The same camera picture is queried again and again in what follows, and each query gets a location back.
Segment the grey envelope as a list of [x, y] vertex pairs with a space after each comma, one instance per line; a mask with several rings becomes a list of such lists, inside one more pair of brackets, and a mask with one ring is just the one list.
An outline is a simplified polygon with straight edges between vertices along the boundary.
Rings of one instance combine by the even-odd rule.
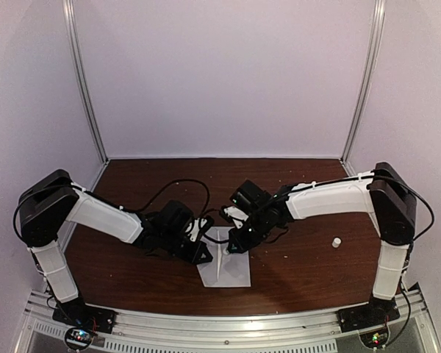
[[248, 252], [224, 255], [227, 243], [217, 244], [207, 240], [212, 262], [197, 265], [205, 288], [249, 288], [251, 272]]

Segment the white glue stick cap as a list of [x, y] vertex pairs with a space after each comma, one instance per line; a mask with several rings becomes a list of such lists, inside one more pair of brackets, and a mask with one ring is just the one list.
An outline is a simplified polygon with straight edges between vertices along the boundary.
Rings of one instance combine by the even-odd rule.
[[342, 241], [340, 238], [334, 238], [334, 240], [332, 241], [332, 246], [334, 248], [338, 248], [341, 245]]

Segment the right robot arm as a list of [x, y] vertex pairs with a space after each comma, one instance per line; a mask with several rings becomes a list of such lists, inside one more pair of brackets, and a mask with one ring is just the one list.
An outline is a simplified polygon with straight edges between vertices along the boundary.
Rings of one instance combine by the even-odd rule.
[[300, 221], [366, 217], [379, 237], [380, 252], [362, 318], [375, 325], [390, 313], [415, 242], [417, 197], [389, 163], [343, 179], [283, 185], [275, 193], [246, 180], [230, 202], [220, 215], [234, 225], [228, 240], [231, 253], [247, 252], [264, 243], [275, 228]]

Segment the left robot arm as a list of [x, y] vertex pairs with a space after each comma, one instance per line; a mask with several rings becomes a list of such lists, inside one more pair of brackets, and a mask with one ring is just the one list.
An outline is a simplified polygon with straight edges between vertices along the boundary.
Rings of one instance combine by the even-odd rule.
[[212, 261], [202, 240], [213, 225], [209, 216], [195, 216], [185, 204], [174, 200], [152, 213], [130, 210], [75, 183], [63, 169], [51, 172], [20, 195], [12, 222], [54, 295], [57, 308], [76, 327], [90, 321], [91, 311], [62, 250], [63, 227], [78, 224], [139, 249], [161, 249], [193, 265]]

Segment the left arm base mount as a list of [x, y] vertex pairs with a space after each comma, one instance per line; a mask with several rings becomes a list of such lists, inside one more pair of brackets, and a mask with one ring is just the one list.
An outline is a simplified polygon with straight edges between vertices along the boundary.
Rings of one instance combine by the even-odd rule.
[[69, 326], [64, 333], [63, 341], [72, 351], [80, 352], [88, 349], [99, 333], [111, 334], [116, 312], [114, 310], [88, 307], [89, 316], [86, 319], [71, 319], [57, 307], [54, 309], [52, 318], [55, 321]]

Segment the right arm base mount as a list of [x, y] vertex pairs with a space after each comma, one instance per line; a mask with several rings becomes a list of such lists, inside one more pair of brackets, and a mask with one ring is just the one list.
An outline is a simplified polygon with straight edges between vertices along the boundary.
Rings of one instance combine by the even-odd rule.
[[389, 323], [400, 318], [395, 306], [390, 309], [364, 304], [338, 310], [337, 318], [342, 333], [358, 332], [359, 339], [368, 349], [381, 349], [390, 340]]

